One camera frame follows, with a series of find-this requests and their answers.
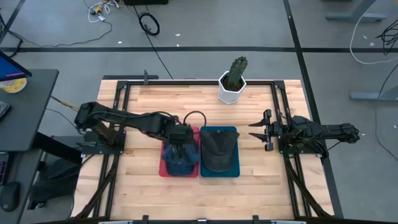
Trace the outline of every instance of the computer screen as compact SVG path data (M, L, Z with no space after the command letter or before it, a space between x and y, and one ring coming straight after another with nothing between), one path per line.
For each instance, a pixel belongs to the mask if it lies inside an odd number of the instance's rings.
M6 54L0 52L0 82L31 77L32 74Z

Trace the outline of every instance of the blue tray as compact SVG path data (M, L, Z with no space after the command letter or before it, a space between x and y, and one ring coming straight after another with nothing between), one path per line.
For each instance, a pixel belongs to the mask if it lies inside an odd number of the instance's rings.
M207 131L207 130L228 130L228 131L236 131L236 128L233 126L205 126L201 127L200 131ZM203 159L200 162L200 175L202 177L239 177L241 175L241 170L239 168L239 152L238 152L238 141L235 144L235 158L232 168L226 172L213 172L205 166L203 163Z

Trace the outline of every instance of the white pot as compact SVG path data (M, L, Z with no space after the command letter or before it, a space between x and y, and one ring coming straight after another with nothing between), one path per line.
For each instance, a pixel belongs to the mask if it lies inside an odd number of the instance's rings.
M229 71L224 72L224 74L218 79L218 99L226 104L236 103L239 100L239 96L242 94L244 87L246 87L246 81L241 77L243 86L239 91L229 91L224 89L222 80L229 73Z

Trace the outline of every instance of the wooden tabletop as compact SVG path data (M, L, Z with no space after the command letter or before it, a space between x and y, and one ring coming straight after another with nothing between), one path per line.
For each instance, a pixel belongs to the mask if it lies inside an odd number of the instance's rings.
M103 80L97 102L112 107L116 84L117 80ZM285 80L285 85L292 115L309 117L300 80ZM183 119L190 111L200 110L206 114L208 126L235 126L240 134L241 176L160 177L162 143L126 128L126 149L119 161L111 219L140 220L143 215L149 215L151 220L250 220L253 215L266 220L293 218L284 160L276 141L274 151L265 152L264 143L248 134L264 131L264 128L248 127L248 124L260 121L266 109L272 110L272 120L275 121L271 88L248 85L239 102L233 105L225 105L217 96L217 85L131 87L129 112L167 111ZM192 126L203 126L199 114L193 114L187 120ZM82 167L72 216L82 210L95 192L102 160L102 155L94 156ZM314 154L305 154L301 155L301 160L307 188L332 214L320 159ZM296 192L300 213L304 215L301 194L298 189Z

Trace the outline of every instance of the red mat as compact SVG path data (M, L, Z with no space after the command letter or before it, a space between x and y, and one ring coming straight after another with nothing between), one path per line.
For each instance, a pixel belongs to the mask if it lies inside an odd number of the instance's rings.
M198 127L192 127L193 132L195 133L193 135L193 138L195 138L196 142L197 142L197 146L198 146L198 153L200 153L200 137L199 137L199 132L200 129ZM162 159L162 155L164 153L164 143L162 143L162 151L160 153L160 165L159 165L159 175L161 177L176 177L176 176L172 176L167 172L166 169L166 162ZM193 172L190 175L186 175L186 176L178 176L178 177L197 177L199 173L199 163L197 162L193 168Z

